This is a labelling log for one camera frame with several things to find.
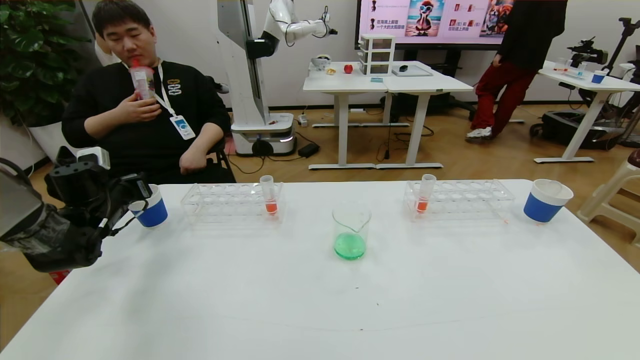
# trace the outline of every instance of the white stool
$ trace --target white stool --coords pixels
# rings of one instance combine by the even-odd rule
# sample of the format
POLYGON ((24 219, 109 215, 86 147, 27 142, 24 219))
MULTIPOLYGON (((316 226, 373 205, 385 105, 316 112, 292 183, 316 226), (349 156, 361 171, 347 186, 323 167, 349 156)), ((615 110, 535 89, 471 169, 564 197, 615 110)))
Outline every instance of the white stool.
POLYGON ((633 245, 640 247, 640 219, 614 209, 609 205, 609 201, 618 192, 622 195, 640 201, 640 195, 622 188, 629 180, 640 178, 640 149, 631 153, 626 162, 618 169, 608 183, 600 185, 593 192, 587 202, 582 205, 577 216, 585 224, 588 224, 597 215, 604 215, 611 218, 636 232, 633 245))

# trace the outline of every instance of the screen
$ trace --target screen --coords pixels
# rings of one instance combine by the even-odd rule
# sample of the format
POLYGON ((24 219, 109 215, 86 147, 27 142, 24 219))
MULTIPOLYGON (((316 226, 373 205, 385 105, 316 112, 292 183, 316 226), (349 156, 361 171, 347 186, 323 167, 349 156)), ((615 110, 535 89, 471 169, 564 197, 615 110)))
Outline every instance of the screen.
POLYGON ((396 44, 499 45, 514 0, 359 0, 361 34, 386 34, 396 44))

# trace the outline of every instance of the blue paper cup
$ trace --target blue paper cup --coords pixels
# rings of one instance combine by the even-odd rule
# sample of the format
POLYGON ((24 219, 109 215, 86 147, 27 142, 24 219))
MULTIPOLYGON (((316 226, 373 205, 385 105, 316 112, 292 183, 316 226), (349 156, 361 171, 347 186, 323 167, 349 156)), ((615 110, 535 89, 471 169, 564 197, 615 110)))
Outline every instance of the blue paper cup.
POLYGON ((602 84, 602 81, 606 76, 607 76, 606 71, 598 70, 593 73, 593 79, 591 79, 591 82, 594 84, 602 84))
POLYGON ((573 198, 573 191, 557 181, 538 179, 524 205, 524 213, 531 219, 547 223, 573 198))
POLYGON ((140 221, 142 226, 156 227, 166 220, 168 214, 158 185, 150 184, 149 187, 151 187, 153 194, 147 199, 148 205, 146 210, 142 211, 145 207, 144 201, 133 202, 129 205, 129 210, 131 210, 133 215, 140 221))

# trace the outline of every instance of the black sweater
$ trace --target black sweater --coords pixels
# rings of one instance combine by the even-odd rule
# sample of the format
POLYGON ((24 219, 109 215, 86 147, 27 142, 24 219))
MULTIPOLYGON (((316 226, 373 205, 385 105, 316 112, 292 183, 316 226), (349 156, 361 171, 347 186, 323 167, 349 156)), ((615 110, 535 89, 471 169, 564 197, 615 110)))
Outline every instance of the black sweater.
POLYGON ((516 0, 498 54, 523 69, 540 70, 551 41, 564 32, 567 0, 516 0))
MULTIPOLYGON (((208 122, 229 132, 231 119, 210 79, 187 65, 163 61, 162 68, 164 86, 170 86, 165 89, 172 108, 185 118, 196 135, 208 122)), ((162 97, 157 67, 154 83, 156 93, 162 97)), ((87 118, 116 108, 133 92, 131 75, 122 63, 89 72, 76 86, 63 116, 65 138, 74 147, 100 146, 107 150, 112 176, 133 172, 156 174, 179 168, 180 157, 194 139, 182 139, 164 108, 154 120, 119 126, 99 140, 86 132, 87 118)))

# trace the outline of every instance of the red liquid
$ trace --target red liquid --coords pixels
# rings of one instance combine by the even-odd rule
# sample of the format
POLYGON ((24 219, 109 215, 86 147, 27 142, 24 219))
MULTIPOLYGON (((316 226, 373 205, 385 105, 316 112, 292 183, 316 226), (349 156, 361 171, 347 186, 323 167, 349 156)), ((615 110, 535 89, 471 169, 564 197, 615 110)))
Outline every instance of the red liquid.
POLYGON ((267 212, 270 215, 274 215, 275 213, 278 212, 278 204, 276 204, 275 202, 267 202, 266 207, 267 207, 267 212))
POLYGON ((429 206, 429 203, 426 201, 418 201, 418 212, 419 213, 423 213, 425 211, 427 211, 427 207, 429 206))

